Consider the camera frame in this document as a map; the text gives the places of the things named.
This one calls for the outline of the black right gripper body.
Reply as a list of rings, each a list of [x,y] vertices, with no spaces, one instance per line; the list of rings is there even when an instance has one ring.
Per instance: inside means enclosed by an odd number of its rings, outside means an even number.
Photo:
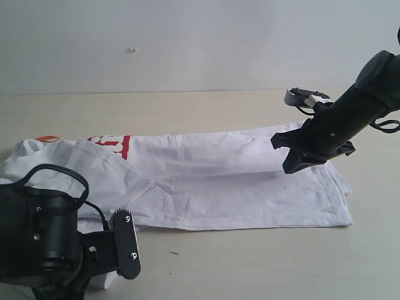
[[[351,142],[355,134],[355,107],[315,106],[314,117],[302,126],[302,143],[307,152],[327,161],[351,155],[355,151]]]

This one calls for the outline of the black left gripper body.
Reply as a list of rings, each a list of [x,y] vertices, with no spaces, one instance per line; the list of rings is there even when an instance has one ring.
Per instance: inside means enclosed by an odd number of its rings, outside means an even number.
[[[113,231],[77,232],[82,249],[82,262],[75,281],[119,271],[118,253]]]

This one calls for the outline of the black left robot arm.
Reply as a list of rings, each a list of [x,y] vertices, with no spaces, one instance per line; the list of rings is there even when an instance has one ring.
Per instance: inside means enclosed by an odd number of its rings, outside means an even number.
[[[114,234],[78,231],[77,199],[65,192],[1,186],[1,282],[36,299],[83,299],[94,276],[116,271]]]

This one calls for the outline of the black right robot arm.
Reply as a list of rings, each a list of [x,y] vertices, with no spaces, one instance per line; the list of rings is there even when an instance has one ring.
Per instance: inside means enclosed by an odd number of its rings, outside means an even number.
[[[366,126],[392,134],[398,120],[381,121],[399,110],[399,56],[380,51],[362,68],[354,84],[336,101],[319,91],[288,89],[284,98],[308,116],[299,129],[278,132],[271,138],[274,149],[289,148],[282,164],[286,174],[351,155],[351,139]]]

